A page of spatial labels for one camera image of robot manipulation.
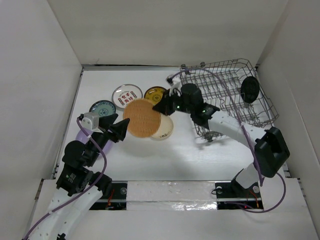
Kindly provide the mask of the yellow brown patterned plate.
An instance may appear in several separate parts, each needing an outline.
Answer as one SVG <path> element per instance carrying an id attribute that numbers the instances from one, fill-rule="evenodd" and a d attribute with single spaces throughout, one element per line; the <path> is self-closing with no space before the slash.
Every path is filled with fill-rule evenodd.
<path id="1" fill-rule="evenodd" d="M 162 86 L 153 86 L 144 93 L 144 98 L 156 105 L 161 101 L 165 90 Z"/>

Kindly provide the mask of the glossy black plate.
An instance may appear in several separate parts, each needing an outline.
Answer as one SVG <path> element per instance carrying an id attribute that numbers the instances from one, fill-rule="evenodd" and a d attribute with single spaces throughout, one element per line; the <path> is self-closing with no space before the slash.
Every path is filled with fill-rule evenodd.
<path id="1" fill-rule="evenodd" d="M 259 95 L 260 85 L 254 76 L 246 77 L 240 87 L 240 96 L 247 104 L 252 104 Z"/>

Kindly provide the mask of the blue green patterned plate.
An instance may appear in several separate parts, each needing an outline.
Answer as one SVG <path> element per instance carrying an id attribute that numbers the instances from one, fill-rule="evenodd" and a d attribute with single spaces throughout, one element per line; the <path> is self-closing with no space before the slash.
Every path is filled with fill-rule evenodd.
<path id="1" fill-rule="evenodd" d="M 96 113 L 100 117 L 106 117 L 116 113 L 116 106 L 109 100 L 100 100 L 90 107 L 89 112 Z"/>

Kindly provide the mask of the woven bamboo plate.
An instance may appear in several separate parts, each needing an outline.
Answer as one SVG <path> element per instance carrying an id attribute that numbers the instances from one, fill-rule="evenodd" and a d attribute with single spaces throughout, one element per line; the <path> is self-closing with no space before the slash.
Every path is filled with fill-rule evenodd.
<path id="1" fill-rule="evenodd" d="M 127 130 L 138 138 L 149 138 L 157 132 L 161 124 L 161 114 L 153 110 L 153 104 L 144 99 L 130 102 L 123 112 L 123 119 L 129 119 Z"/>

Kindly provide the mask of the white plate red characters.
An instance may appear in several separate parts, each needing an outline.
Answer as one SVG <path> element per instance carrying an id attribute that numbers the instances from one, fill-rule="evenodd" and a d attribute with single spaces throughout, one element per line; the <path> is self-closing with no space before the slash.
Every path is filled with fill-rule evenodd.
<path id="1" fill-rule="evenodd" d="M 113 104 L 124 109 L 130 102 L 141 99 L 143 97 L 142 90 L 134 84 L 123 84 L 117 87 L 112 93 Z"/>

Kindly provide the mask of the cream plate black brushstroke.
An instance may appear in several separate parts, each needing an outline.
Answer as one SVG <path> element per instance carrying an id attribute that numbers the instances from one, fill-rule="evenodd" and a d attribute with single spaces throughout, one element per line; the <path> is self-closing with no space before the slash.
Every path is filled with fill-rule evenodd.
<path id="1" fill-rule="evenodd" d="M 160 126 L 156 133 L 154 133 L 151 138 L 158 139 L 158 140 L 164 140 L 168 138 L 174 129 L 174 123 L 172 119 L 169 116 L 166 116 L 164 114 L 160 114 Z"/>

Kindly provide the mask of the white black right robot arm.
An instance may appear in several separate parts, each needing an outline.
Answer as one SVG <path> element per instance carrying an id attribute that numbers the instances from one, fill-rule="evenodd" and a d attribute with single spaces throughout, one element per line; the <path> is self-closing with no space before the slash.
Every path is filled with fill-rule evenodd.
<path id="1" fill-rule="evenodd" d="M 218 107 L 206 103 L 201 90 L 193 83 L 180 89 L 166 90 L 153 110 L 170 116 L 175 111 L 190 115 L 192 121 L 207 130 L 221 133 L 250 149 L 253 162 L 231 181 L 230 189 L 242 197 L 249 188 L 264 178 L 273 178 L 290 156 L 282 132 L 271 127 L 264 129 L 242 122 Z"/>

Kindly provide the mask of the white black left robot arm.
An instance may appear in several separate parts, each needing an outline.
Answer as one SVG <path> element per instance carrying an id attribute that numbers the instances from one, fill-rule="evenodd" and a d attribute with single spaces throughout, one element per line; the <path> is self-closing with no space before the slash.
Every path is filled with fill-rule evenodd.
<path id="1" fill-rule="evenodd" d="M 69 142 L 62 157 L 63 169 L 47 213 L 25 235 L 26 240 L 68 240 L 73 231 L 100 198 L 113 194 L 112 179 L 105 175 L 107 158 L 103 151 L 112 141 L 126 137 L 129 118 L 116 122 L 118 114 L 100 117 L 81 114 L 76 123 L 86 138 Z"/>

